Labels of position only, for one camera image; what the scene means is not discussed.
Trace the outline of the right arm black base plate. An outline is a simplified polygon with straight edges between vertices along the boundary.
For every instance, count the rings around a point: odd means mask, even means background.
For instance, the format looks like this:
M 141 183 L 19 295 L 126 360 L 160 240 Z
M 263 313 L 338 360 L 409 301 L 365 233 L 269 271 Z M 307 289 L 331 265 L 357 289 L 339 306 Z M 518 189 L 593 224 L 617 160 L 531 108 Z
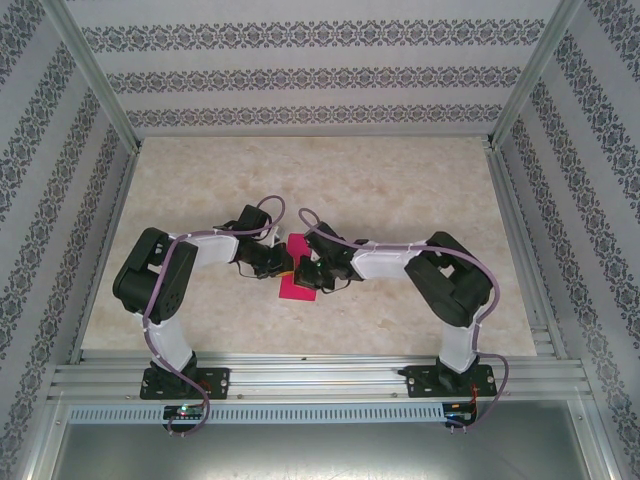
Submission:
M 479 397 L 490 398 L 497 394 L 494 372 L 491 366 L 478 364 L 459 374 L 438 365 L 412 365 L 398 371 L 406 380 L 410 398 Z

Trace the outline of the aluminium side rail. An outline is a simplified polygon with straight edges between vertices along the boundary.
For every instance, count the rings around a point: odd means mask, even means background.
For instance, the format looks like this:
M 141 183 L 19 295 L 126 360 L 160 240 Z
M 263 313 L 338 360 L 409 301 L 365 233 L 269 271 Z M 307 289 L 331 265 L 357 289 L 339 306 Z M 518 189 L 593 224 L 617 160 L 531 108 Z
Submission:
M 536 353 L 558 360 L 569 359 L 504 160 L 491 147 L 485 149 L 485 154 Z
M 128 158 L 126 166 L 122 170 L 119 179 L 116 195 L 109 210 L 105 231 L 100 238 L 99 250 L 97 251 L 96 263 L 92 270 L 90 282 L 79 312 L 78 321 L 75 324 L 71 345 L 65 359 L 66 364 L 77 364 L 82 356 L 82 342 L 86 333 L 91 312 L 95 304 L 95 299 L 99 290 L 100 282 L 108 261 L 109 252 L 118 228 L 118 223 L 124 209 L 126 197 L 130 189 L 132 177 L 140 156 L 141 148 L 138 147 Z

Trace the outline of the aluminium frame post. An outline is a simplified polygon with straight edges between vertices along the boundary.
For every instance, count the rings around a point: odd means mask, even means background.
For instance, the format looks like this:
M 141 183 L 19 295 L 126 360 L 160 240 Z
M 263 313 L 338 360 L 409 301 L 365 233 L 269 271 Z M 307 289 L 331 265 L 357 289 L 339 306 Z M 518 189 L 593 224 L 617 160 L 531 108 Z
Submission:
M 483 141 L 486 150 L 495 151 L 504 143 L 513 123 L 582 3 L 583 0 L 559 0 L 493 130 Z
M 109 83 L 80 26 L 71 14 L 65 0 L 39 0 L 46 16 L 51 20 L 76 65 L 129 153 L 137 154 L 141 141 L 136 135 L 124 108 Z

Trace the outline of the grey metal panel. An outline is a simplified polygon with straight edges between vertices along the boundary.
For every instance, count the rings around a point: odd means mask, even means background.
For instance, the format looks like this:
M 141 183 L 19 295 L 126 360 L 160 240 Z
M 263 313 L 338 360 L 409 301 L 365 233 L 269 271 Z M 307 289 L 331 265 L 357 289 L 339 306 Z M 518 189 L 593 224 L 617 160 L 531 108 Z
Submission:
M 73 425 L 54 480 L 591 480 L 573 439 L 433 425 Z

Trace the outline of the pink paper sheet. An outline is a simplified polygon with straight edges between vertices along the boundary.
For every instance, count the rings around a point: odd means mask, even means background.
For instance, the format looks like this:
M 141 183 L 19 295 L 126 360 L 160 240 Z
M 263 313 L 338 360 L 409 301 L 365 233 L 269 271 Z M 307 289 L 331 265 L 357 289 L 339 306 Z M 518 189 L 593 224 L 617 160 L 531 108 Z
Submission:
M 311 253 L 302 233 L 291 233 L 286 241 L 286 249 L 293 259 L 293 269 L 299 266 L 302 256 L 309 256 Z M 279 298 L 314 302 L 316 300 L 316 291 L 298 286 L 294 282 L 294 277 L 286 277 L 281 278 Z

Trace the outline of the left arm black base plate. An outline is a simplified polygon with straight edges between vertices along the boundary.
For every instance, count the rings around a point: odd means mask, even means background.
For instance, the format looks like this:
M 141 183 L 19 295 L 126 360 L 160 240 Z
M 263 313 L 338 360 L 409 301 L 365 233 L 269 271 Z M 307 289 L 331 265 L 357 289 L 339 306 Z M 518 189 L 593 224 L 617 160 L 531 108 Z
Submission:
M 194 382 L 212 400 L 224 400 L 228 395 L 230 370 L 227 368 L 196 369 Z M 149 367 L 144 370 L 139 397 L 142 400 L 199 400 L 197 388 L 163 369 Z

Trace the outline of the aluminium frame bar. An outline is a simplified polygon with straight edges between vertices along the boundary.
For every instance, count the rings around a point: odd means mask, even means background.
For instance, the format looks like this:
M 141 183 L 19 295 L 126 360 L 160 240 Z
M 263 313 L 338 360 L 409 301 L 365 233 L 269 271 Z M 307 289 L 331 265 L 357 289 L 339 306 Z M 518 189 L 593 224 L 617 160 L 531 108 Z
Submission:
M 52 480 L 69 418 L 65 394 L 47 398 L 16 480 Z
M 574 430 L 590 480 L 624 480 L 596 403 L 568 401 Z

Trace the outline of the wide aluminium mounting rail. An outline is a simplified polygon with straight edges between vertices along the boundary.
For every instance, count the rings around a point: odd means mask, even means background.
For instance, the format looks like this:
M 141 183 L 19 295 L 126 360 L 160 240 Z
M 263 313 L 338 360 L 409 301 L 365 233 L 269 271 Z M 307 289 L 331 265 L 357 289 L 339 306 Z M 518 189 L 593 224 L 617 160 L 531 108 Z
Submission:
M 257 355 L 201 352 L 202 367 L 227 368 L 231 402 L 319 403 L 404 401 L 399 370 L 432 365 L 430 356 Z M 590 399 L 592 385 L 579 360 L 552 356 L 488 360 L 506 401 Z M 49 400 L 67 403 L 137 403 L 149 365 L 141 351 L 89 350 L 76 364 L 55 368 Z

